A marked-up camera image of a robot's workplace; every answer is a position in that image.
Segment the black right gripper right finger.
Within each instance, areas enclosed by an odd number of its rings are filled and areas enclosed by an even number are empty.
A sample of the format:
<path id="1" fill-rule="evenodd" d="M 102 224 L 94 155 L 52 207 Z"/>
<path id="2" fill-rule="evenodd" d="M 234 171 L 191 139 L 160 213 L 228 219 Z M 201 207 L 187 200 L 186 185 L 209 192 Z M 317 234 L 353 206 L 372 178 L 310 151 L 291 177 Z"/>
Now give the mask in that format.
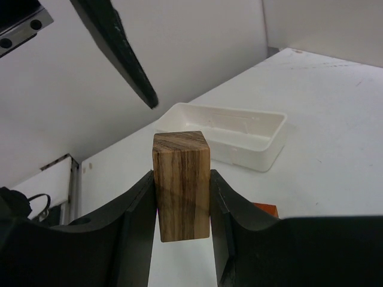
<path id="1" fill-rule="evenodd" d="M 219 286 L 381 286 L 382 217 L 278 219 L 216 171 L 210 216 Z"/>

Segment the dark striped wood block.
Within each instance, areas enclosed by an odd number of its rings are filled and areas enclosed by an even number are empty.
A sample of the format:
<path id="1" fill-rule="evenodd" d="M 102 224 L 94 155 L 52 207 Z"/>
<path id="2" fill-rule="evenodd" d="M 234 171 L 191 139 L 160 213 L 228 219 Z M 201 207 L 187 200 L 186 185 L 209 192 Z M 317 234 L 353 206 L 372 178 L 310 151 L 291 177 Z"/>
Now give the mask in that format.
<path id="1" fill-rule="evenodd" d="M 211 156 L 202 132 L 156 133 L 152 159 L 161 241 L 209 237 Z"/>

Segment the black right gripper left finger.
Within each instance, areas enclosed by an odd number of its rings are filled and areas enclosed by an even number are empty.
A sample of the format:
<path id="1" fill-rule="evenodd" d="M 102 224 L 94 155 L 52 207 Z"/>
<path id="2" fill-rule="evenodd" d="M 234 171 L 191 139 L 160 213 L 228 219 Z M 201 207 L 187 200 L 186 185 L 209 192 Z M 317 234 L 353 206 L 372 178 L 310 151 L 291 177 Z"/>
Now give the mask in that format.
<path id="1" fill-rule="evenodd" d="M 1 188 L 2 286 L 147 286 L 156 222 L 152 172 L 68 225 L 28 219 L 27 198 Z"/>

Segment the orange triangular wood block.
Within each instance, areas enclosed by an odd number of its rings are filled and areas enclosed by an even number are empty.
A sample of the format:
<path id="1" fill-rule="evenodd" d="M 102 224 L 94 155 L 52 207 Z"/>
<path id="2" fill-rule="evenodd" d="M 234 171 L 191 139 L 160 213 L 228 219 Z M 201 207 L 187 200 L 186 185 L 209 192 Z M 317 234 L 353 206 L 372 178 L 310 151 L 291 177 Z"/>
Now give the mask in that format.
<path id="1" fill-rule="evenodd" d="M 254 205 L 256 207 L 258 207 L 259 209 L 267 212 L 268 214 L 276 217 L 276 218 L 279 218 L 279 215 L 278 215 L 278 209 L 275 205 L 272 205 L 272 204 L 264 204 L 264 203 L 254 203 Z"/>

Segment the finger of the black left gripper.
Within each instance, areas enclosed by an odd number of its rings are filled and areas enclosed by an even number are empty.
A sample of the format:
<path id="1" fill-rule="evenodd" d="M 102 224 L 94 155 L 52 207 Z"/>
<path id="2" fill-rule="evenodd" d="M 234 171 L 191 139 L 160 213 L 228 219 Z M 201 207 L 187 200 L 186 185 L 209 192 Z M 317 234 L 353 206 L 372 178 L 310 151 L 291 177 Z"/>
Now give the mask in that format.
<path id="1" fill-rule="evenodd" d="M 110 0 L 76 0 L 71 4 L 94 42 L 140 99 L 151 109 L 159 100 L 127 39 L 122 20 Z"/>

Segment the white plastic tray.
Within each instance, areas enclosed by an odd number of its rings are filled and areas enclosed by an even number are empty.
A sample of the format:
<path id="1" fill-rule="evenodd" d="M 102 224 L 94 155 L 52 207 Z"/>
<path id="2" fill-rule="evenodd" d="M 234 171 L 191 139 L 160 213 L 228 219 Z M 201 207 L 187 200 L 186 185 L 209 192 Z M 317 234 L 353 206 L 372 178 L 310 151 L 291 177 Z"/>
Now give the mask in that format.
<path id="1" fill-rule="evenodd" d="M 211 158 L 267 172 L 287 140 L 287 115 L 177 103 L 154 124 L 159 133 L 200 131 Z"/>

